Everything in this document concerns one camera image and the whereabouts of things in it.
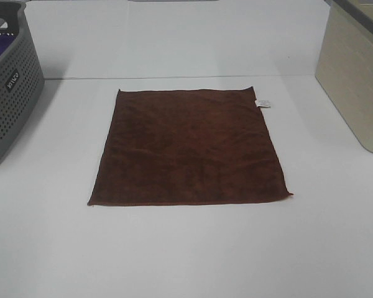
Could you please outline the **beige storage box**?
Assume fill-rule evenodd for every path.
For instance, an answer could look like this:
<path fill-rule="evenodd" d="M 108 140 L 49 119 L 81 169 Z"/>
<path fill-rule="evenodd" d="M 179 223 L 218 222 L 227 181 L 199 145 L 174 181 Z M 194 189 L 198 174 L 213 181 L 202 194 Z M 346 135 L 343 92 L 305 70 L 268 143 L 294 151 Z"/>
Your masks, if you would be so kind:
<path fill-rule="evenodd" d="M 373 153 L 373 1 L 332 1 L 315 77 Z"/>

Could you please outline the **brown towel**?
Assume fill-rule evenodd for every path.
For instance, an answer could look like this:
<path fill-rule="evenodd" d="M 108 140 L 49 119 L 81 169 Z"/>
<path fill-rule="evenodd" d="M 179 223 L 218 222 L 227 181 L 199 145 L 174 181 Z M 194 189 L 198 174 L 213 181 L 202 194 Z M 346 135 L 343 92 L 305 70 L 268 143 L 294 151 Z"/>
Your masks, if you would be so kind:
<path fill-rule="evenodd" d="M 281 201 L 290 192 L 253 88 L 119 91 L 89 205 Z"/>

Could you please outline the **grey perforated plastic basket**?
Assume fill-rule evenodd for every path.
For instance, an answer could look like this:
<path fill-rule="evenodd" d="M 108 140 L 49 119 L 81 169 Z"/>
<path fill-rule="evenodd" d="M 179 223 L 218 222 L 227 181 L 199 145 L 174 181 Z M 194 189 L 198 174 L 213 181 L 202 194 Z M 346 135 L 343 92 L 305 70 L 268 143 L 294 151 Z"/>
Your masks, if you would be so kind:
<path fill-rule="evenodd" d="M 0 162 L 29 119 L 44 87 L 44 76 L 22 1 L 0 1 Z"/>

